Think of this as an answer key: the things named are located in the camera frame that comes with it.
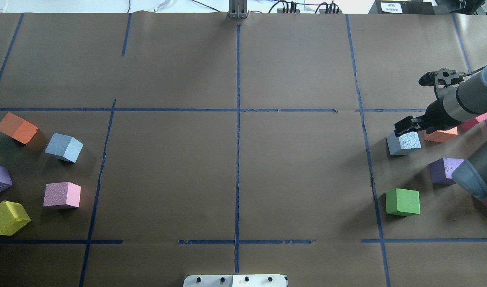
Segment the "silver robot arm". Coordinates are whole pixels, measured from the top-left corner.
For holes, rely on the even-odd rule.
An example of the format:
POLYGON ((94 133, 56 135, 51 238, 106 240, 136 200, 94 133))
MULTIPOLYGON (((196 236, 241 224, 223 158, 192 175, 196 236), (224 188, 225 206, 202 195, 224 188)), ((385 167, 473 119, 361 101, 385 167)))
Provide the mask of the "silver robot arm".
MULTIPOLYGON (((433 87, 436 100, 422 116, 397 122, 396 137, 446 131, 487 113, 487 65, 467 73, 446 68, 429 71, 418 83, 433 87)), ((476 199, 487 201, 487 140, 453 171, 452 178, 476 199)))

